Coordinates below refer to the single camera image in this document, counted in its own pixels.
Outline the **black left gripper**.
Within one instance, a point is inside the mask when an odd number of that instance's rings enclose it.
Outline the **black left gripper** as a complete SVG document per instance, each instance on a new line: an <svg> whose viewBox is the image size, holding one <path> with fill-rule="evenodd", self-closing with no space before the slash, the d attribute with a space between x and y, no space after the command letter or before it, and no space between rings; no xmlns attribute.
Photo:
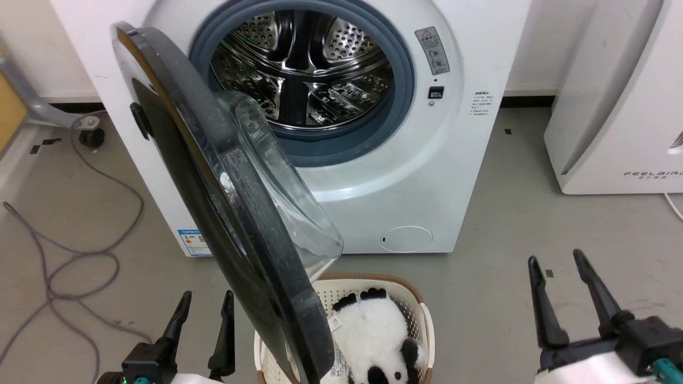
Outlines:
<svg viewBox="0 0 683 384"><path fill-rule="evenodd" d="M155 343L138 343L121 364L120 371L109 371L96 379L97 383L213 383L236 372L235 300L231 290L225 292L220 311L221 324L215 351L208 360L210 376L178 373L177 345L181 329L190 311L192 292L181 295L168 325Z"/></svg>

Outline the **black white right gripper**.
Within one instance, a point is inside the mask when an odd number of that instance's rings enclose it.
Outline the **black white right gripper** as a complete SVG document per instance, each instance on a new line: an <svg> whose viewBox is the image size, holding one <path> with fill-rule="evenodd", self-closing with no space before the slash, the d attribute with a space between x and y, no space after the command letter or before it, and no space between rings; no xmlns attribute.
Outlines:
<svg viewBox="0 0 683 384"><path fill-rule="evenodd" d="M621 308L582 250L573 250L599 320L600 338L571 342L559 325L536 256L528 259L537 345L534 383L681 383L681 329Z"/></svg>

